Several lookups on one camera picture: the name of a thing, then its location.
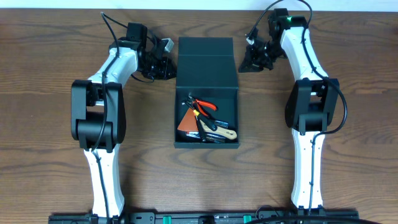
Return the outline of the black gift box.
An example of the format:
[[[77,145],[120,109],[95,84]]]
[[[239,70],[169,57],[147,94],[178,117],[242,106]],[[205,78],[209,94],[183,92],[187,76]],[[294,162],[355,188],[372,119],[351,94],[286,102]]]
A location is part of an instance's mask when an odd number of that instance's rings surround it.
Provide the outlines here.
[[[176,148],[237,149],[239,139],[221,143],[203,142],[178,130],[190,108],[183,104],[189,96],[213,103],[217,110],[206,109],[213,119],[239,130],[238,76],[230,37],[180,37],[175,92],[174,133]]]

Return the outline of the orange scraper wooden handle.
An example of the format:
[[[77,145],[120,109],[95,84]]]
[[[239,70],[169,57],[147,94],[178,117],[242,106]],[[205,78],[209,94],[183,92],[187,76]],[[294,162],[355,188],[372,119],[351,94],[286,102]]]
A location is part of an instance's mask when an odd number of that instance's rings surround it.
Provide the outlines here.
[[[203,126],[205,133],[219,134],[226,137],[229,140],[234,140],[238,137],[236,131],[233,131],[231,129],[226,129],[218,126],[216,131],[212,131],[202,121],[201,124]],[[182,121],[178,125],[177,129],[185,133],[189,131],[198,131],[195,115],[192,109],[187,110]]]

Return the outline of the blue drill bit set case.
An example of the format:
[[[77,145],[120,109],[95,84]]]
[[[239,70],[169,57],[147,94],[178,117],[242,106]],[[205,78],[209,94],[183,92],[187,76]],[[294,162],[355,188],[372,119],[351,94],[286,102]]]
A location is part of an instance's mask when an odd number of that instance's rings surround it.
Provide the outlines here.
[[[224,121],[218,121],[218,120],[215,121],[215,124],[222,128],[228,128],[228,126],[229,126],[229,123],[224,122]],[[185,135],[190,138],[202,140],[202,136],[198,131],[189,131],[189,132],[186,132]],[[222,135],[211,134],[211,133],[205,133],[205,135],[206,135],[206,140],[208,142],[215,142],[215,143],[225,143],[226,142],[226,137],[224,137]]]

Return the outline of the small hammer red black handle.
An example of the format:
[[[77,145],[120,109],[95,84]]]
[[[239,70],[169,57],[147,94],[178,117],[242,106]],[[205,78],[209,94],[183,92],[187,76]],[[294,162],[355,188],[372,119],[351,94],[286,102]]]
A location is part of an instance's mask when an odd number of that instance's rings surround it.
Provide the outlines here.
[[[202,142],[206,142],[206,134],[205,134],[205,131],[204,131],[203,126],[201,124],[201,121],[200,121],[200,119],[199,119],[199,117],[197,115],[197,113],[202,114],[203,110],[201,109],[201,106],[197,102],[197,100],[194,97],[190,96],[190,95],[188,96],[187,102],[188,102],[188,106],[194,112],[195,119],[196,119],[196,124],[197,124],[197,128],[198,128],[198,133],[199,133],[199,136],[201,138],[201,141]]]

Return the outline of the red black cutting pliers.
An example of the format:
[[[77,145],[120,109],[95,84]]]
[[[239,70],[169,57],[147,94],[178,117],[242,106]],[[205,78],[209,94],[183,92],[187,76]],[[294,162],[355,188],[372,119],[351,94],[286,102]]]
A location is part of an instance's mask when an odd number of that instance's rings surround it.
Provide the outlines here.
[[[213,103],[210,103],[210,102],[204,101],[204,100],[200,100],[193,96],[188,96],[187,100],[185,100],[182,104],[187,105],[192,110],[197,110],[198,112],[205,115],[206,117],[210,117],[210,114],[207,112],[207,110],[205,108],[209,108],[213,111],[216,111],[218,109],[217,106],[214,105]]]

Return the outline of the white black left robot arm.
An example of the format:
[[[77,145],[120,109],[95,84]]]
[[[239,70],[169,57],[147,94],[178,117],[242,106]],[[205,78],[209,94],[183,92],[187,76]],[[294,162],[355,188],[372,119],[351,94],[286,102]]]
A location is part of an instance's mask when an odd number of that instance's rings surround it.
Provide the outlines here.
[[[150,81],[177,75],[166,56],[174,47],[172,39],[160,39],[140,23],[130,22],[126,29],[126,35],[109,46],[100,69],[71,87],[71,134],[89,163],[93,186],[91,222],[112,223],[124,210],[119,175],[119,150],[126,134],[124,86],[136,72]]]

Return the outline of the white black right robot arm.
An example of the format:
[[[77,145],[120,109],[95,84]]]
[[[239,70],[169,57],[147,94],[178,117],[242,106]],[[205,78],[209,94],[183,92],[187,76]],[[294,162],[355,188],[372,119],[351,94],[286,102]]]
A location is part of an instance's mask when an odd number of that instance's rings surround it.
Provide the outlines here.
[[[289,61],[294,86],[285,106],[285,123],[292,130],[295,147],[295,174],[291,201],[299,213],[311,215],[323,207],[320,190],[321,154],[327,128],[333,120],[340,84],[322,69],[312,47],[309,21],[277,8],[267,19],[267,42],[253,27],[238,71],[272,70],[278,58]]]

